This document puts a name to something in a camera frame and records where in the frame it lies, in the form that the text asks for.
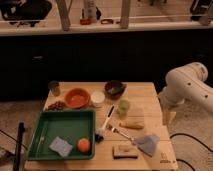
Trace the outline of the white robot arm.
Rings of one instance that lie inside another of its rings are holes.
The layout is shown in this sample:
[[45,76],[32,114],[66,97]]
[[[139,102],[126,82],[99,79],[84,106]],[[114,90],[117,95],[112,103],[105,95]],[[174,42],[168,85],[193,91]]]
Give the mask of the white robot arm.
[[208,70],[200,62],[174,68],[166,74],[166,86],[158,94],[164,125],[172,122],[176,116],[173,108],[182,105],[186,99],[213,115],[213,88],[205,84],[207,77]]

